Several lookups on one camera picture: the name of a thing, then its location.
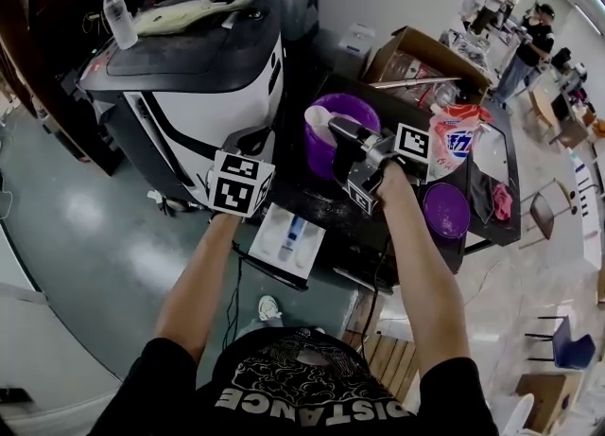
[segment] white plastic bottle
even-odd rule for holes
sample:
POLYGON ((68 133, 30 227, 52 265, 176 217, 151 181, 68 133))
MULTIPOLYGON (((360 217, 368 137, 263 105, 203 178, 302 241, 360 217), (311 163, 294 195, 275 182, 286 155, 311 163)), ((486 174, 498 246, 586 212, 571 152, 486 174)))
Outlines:
POLYGON ((120 49, 133 47, 139 38, 124 0, 103 0, 103 11, 118 47, 120 49))

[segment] sneaker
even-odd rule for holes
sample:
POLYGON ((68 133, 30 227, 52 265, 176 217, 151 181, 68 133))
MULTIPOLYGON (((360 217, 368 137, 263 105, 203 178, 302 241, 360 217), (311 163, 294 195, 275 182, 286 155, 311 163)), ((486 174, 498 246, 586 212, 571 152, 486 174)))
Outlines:
POLYGON ((269 319, 281 319, 282 312, 277 306, 275 298, 270 295, 263 296, 258 302, 258 319, 265 321, 269 319))

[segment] hand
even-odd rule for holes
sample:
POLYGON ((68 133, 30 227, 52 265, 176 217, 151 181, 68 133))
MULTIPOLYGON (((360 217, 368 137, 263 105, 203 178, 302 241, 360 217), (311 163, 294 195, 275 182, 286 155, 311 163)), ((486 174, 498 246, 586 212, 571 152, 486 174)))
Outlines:
POLYGON ((383 172, 383 181, 376 191, 382 202, 392 204, 405 200, 409 194, 415 200, 414 191, 402 168, 396 162, 389 161, 383 172))

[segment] purple container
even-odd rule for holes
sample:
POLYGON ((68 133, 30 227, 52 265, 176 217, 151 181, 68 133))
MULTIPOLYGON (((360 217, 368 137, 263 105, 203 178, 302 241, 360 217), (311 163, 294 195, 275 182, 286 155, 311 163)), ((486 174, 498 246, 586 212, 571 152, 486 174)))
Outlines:
MULTIPOLYGON (((347 114, 372 131, 380 132, 380 120, 374 109, 356 96, 333 93, 318 98, 312 106, 321 106, 330 113, 347 114)), ((306 159, 314 174, 326 180, 333 180, 332 164, 337 150, 319 138, 313 129, 304 123, 304 145, 306 159)))
POLYGON ((423 203, 429 228, 446 239, 460 239, 469 229, 471 209, 464 195, 449 183, 432 185, 423 203))

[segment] purple lid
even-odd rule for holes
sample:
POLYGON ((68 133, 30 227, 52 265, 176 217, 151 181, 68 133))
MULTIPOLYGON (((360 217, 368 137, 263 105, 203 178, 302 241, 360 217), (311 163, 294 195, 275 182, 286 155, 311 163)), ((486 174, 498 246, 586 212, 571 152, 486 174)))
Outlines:
POLYGON ((471 223, 471 210, 464 195, 449 183, 436 183, 424 196, 424 217, 438 235, 459 239, 471 223))

